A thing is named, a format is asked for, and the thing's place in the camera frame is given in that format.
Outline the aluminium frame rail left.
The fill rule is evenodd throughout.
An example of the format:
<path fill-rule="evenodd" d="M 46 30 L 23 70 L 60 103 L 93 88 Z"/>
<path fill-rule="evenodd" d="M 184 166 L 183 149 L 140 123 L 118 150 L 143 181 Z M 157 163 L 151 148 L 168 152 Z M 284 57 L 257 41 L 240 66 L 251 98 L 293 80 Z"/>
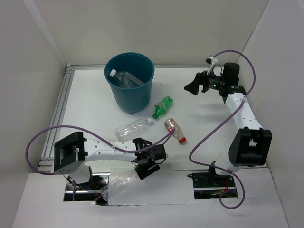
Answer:
<path fill-rule="evenodd" d="M 61 125 L 63 122 L 66 105 L 73 82 L 74 72 L 75 71 L 71 67 L 67 67 L 65 70 L 50 126 Z M 52 129 L 47 132 L 44 148 L 42 150 L 41 158 L 38 164 L 39 171 L 46 173 L 53 172 L 54 144 L 58 140 L 59 135 L 59 128 Z"/>

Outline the green plastic bottle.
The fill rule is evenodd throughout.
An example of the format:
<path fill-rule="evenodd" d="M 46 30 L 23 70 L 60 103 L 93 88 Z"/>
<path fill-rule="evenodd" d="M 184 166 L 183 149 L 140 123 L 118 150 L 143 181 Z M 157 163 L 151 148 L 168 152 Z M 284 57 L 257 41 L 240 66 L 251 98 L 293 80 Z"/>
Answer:
<path fill-rule="evenodd" d="M 159 102 L 156 107 L 155 111 L 152 115 L 153 119 L 158 119 L 161 115 L 166 114 L 168 109 L 172 106 L 173 99 L 170 96 L 166 96 L 162 99 L 161 102 Z"/>

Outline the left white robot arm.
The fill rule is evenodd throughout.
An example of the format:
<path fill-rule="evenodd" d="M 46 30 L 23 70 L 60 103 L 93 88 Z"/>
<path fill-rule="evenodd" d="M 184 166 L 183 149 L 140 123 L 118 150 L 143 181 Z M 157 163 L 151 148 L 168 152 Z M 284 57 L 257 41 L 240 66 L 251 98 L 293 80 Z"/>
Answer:
<path fill-rule="evenodd" d="M 160 169 L 168 155 L 163 144 L 152 146 L 150 141 L 135 138 L 114 142 L 112 146 L 101 141 L 88 140 L 82 132 L 74 132 L 54 145 L 54 173 L 68 175 L 82 189 L 93 186 L 92 168 L 87 162 L 125 161 L 132 164 L 141 180 Z"/>

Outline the crushed clear bottle front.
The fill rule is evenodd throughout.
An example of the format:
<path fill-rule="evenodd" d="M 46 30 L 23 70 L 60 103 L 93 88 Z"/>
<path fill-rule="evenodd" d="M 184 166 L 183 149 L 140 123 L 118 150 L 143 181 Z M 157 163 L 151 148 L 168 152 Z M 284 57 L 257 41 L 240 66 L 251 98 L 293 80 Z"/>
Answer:
<path fill-rule="evenodd" d="M 101 196 L 105 201 L 112 200 L 137 180 L 139 180 L 139 177 L 133 171 L 111 172 L 108 184 L 100 189 Z"/>

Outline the clear bottle white label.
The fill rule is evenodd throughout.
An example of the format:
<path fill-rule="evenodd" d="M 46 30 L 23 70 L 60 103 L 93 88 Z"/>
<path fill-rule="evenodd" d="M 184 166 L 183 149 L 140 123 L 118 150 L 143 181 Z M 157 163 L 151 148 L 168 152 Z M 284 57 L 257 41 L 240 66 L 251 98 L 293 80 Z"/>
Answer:
<path fill-rule="evenodd" d="M 113 79 L 113 84 L 121 88 L 133 89 L 144 85 L 144 82 L 127 71 L 112 69 L 109 76 Z"/>

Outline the teal plastic bin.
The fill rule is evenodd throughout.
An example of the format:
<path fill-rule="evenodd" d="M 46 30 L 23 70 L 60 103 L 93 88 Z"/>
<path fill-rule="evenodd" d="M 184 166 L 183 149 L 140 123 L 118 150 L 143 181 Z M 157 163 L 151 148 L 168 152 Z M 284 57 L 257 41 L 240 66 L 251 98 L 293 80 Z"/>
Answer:
<path fill-rule="evenodd" d="M 126 71 L 144 82 L 144 85 L 133 89 L 119 87 L 109 76 L 112 69 L 118 72 Z M 116 103 L 124 112 L 134 114 L 148 106 L 154 71 L 153 62 L 145 55 L 135 52 L 121 53 L 107 62 L 104 76 L 110 85 Z"/>

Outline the aluminium frame rail back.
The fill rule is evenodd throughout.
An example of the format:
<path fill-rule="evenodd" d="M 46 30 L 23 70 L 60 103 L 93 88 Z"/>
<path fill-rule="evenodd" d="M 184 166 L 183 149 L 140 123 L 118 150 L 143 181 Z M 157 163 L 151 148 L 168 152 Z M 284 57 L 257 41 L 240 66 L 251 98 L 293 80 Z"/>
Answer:
<path fill-rule="evenodd" d="M 95 70 L 105 68 L 105 65 L 69 65 L 66 71 Z M 155 64 L 154 68 L 207 68 L 204 64 Z"/>

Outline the aluminium frame rail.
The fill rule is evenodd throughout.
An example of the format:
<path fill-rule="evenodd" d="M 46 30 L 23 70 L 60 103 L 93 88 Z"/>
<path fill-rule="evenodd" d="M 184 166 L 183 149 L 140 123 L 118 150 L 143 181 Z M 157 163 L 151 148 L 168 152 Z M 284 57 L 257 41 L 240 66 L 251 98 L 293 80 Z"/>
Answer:
<path fill-rule="evenodd" d="M 73 82 L 74 72 L 75 71 L 71 67 L 67 67 L 65 70 L 50 126 L 61 125 L 63 122 L 66 105 Z M 54 144 L 58 140 L 59 135 L 59 128 L 52 129 L 47 132 L 44 148 L 42 150 L 41 158 L 38 164 L 39 171 L 46 173 L 53 172 Z"/>
<path fill-rule="evenodd" d="M 95 70 L 105 68 L 105 65 L 69 65 L 66 71 Z M 207 68 L 204 64 L 155 64 L 154 68 Z"/>

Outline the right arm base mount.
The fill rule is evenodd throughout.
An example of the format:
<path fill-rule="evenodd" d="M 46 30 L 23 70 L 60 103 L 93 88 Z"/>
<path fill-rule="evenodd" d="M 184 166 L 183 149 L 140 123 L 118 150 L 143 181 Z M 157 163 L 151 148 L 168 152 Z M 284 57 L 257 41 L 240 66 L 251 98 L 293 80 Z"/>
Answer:
<path fill-rule="evenodd" d="M 213 168 L 208 171 L 192 172 L 187 175 L 192 179 L 194 199 L 214 199 L 225 193 L 223 198 L 237 198 L 237 190 L 233 177 L 230 175 L 219 176 Z"/>

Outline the clear bottle red cap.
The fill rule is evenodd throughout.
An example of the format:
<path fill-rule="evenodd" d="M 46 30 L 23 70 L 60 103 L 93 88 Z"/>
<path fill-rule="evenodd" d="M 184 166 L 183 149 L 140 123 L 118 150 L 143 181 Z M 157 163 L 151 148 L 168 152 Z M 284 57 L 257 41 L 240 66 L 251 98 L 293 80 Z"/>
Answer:
<path fill-rule="evenodd" d="M 184 137 L 180 127 L 173 118 L 169 118 L 164 122 L 164 126 L 168 132 L 173 132 L 172 136 L 178 140 L 179 144 L 184 144 L 187 139 Z"/>

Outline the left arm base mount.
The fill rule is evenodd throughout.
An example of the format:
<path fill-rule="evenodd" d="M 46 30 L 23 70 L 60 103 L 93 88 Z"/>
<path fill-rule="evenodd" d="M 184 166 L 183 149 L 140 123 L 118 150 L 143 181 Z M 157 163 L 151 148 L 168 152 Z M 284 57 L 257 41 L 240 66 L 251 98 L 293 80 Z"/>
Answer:
<path fill-rule="evenodd" d="M 63 201 L 91 201 L 98 206 L 107 206 L 108 202 L 103 199 L 100 189 L 108 185 L 110 173 L 92 173 L 88 183 L 76 184 L 74 187 L 70 176 L 65 176 L 66 186 Z"/>

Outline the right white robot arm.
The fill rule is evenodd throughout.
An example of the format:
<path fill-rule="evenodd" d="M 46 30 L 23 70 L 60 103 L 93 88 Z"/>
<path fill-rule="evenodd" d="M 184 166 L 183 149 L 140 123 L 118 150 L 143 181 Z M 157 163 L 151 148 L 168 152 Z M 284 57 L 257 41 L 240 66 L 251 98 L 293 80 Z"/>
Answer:
<path fill-rule="evenodd" d="M 214 89 L 219 92 L 224 104 L 233 114 L 237 133 L 230 145 L 228 154 L 214 161 L 208 169 L 207 180 L 212 186 L 223 182 L 224 176 L 245 167 L 265 164 L 269 152 L 272 133 L 257 121 L 246 98 L 246 91 L 239 83 L 239 64 L 225 63 L 221 76 L 211 69 L 197 73 L 195 79 L 184 90 L 197 95 Z"/>

